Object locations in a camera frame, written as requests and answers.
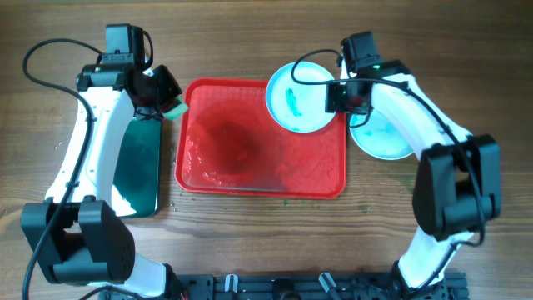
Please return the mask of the green yellow sponge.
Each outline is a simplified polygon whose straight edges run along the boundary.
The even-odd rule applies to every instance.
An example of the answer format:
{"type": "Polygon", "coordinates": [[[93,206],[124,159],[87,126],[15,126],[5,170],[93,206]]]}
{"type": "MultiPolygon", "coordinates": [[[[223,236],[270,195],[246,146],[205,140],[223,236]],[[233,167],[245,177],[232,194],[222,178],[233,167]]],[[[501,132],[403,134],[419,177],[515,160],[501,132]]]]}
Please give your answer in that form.
{"type": "Polygon", "coordinates": [[[168,108],[165,112],[163,112],[162,115],[165,119],[173,121],[179,118],[187,110],[187,104],[177,98],[176,101],[172,104],[172,106],[168,108]]]}

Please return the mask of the light blue plate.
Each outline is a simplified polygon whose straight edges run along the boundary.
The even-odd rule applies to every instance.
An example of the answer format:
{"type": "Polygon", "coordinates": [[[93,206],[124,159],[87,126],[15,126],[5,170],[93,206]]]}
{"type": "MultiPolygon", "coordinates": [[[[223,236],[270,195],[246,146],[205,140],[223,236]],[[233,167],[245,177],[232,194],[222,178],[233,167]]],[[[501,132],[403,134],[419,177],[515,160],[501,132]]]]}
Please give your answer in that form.
{"type": "Polygon", "coordinates": [[[294,82],[291,62],[278,69],[266,87],[266,107],[272,119],[286,130],[312,133],[335,117],[326,112],[326,86],[294,82]]]}
{"type": "Polygon", "coordinates": [[[366,115],[352,114],[349,133],[365,153],[381,160],[399,160],[412,155],[413,150],[396,127],[374,110],[367,122],[366,115]]]}

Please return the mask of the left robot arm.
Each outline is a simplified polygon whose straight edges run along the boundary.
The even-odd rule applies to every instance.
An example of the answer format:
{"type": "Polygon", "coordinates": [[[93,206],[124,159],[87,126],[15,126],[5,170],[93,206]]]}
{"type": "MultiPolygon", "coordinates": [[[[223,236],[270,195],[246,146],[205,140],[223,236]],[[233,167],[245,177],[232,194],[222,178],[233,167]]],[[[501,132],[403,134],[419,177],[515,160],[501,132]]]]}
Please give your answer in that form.
{"type": "Polygon", "coordinates": [[[137,108],[167,116],[182,90],[166,66],[93,64],[72,95],[77,119],[61,170],[41,203],[24,206],[21,227],[32,249],[22,284],[29,297],[34,268],[51,284],[93,286],[138,299],[186,299],[187,289],[164,262],[139,254],[112,208],[122,140],[137,108]]]}

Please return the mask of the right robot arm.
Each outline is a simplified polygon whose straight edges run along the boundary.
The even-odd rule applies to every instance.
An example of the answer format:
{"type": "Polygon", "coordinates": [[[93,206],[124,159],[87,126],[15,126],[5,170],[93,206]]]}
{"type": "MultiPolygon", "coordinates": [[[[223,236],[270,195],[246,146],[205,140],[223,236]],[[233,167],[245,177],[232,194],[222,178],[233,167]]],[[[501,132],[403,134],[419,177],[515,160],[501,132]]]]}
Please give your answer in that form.
{"type": "Polygon", "coordinates": [[[501,213],[500,148],[447,117],[400,61],[366,64],[356,71],[340,61],[341,76],[328,92],[356,111],[367,106],[399,131],[419,165],[412,194],[418,225],[394,265],[403,296],[433,288],[462,247],[478,248],[486,224],[501,213]]]}

